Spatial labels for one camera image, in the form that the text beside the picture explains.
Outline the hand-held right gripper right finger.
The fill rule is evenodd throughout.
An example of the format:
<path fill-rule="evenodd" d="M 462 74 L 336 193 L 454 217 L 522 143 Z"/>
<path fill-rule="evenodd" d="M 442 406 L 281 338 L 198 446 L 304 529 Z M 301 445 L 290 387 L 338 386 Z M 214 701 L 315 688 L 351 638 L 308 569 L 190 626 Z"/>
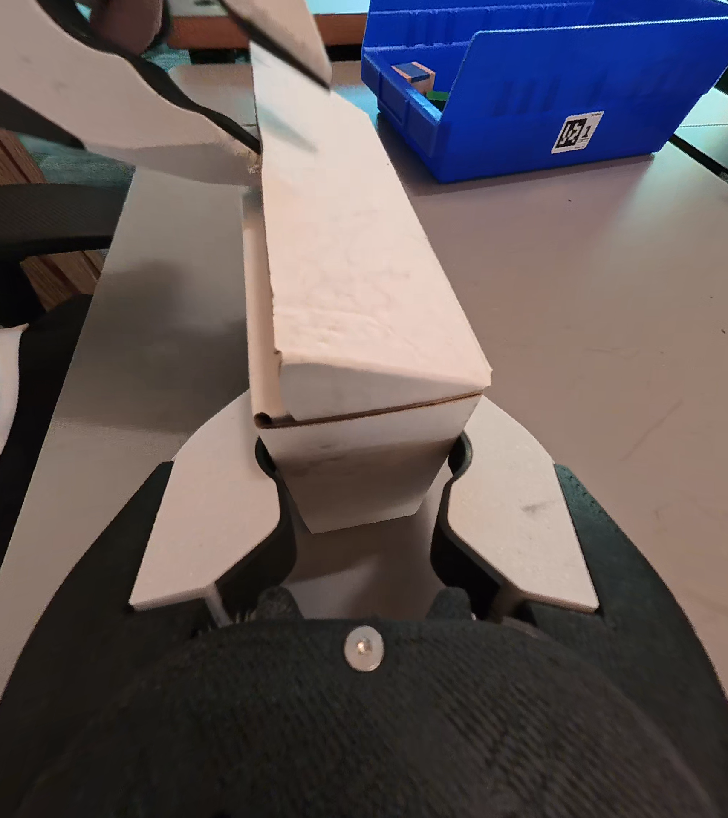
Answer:
<path fill-rule="evenodd" d="M 581 614 L 600 607 L 552 457 L 482 397 L 448 457 L 430 560 L 472 617 L 503 619 L 535 603 Z"/>

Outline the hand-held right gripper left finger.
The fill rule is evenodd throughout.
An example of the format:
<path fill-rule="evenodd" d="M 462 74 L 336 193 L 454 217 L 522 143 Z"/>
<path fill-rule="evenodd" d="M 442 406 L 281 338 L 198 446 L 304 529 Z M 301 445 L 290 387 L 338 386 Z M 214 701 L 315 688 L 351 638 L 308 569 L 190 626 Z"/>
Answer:
<path fill-rule="evenodd" d="M 139 611 L 203 602 L 225 627 L 285 581 L 296 557 L 286 486 L 245 392 L 175 455 L 128 602 Z"/>

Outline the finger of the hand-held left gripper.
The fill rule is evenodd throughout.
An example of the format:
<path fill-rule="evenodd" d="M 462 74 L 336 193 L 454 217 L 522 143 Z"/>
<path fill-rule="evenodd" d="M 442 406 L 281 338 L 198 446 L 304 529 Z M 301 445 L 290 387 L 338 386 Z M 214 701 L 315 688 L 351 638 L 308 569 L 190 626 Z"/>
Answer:
<path fill-rule="evenodd" d="M 220 1 L 254 43 L 304 77 L 330 89 L 332 67 L 314 15 L 305 1 Z"/>
<path fill-rule="evenodd" d="M 260 185 L 258 137 L 82 25 L 40 2 L 0 2 L 0 91 L 98 155 L 193 181 Z"/>

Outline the white cardboard mailer box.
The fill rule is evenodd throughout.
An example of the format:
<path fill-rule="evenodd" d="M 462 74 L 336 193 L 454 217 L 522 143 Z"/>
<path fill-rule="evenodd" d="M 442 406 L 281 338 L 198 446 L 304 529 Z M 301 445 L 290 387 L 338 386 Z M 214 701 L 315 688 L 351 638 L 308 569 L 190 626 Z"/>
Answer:
<path fill-rule="evenodd" d="M 491 367 L 368 115 L 251 47 L 250 404 L 311 533 L 414 515 Z"/>

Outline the blue plastic bin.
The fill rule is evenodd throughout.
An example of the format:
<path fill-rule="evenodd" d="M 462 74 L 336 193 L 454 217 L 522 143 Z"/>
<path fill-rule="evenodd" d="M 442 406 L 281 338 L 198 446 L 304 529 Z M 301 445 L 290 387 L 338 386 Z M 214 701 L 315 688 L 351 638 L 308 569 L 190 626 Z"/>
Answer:
<path fill-rule="evenodd" d="M 443 112 L 396 74 L 417 61 Z M 440 182 L 661 150 L 728 67 L 728 2 L 370 2 L 361 79 Z"/>

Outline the person's left hand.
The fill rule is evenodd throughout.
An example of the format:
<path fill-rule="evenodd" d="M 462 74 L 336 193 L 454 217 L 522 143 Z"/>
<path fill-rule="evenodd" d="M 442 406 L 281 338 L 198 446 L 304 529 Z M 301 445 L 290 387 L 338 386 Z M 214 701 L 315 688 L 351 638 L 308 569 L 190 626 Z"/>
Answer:
<path fill-rule="evenodd" d="M 160 35 L 164 1 L 89 1 L 89 25 L 106 43 L 142 56 Z"/>

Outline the blue topped wooden cube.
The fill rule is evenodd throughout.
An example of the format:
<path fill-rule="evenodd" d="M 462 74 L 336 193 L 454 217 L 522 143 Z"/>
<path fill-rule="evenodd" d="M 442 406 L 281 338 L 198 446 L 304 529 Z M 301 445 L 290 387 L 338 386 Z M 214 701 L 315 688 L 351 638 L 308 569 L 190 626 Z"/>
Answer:
<path fill-rule="evenodd" d="M 434 90 L 435 72 L 417 61 L 391 66 L 393 71 L 404 78 L 420 94 L 426 95 Z"/>

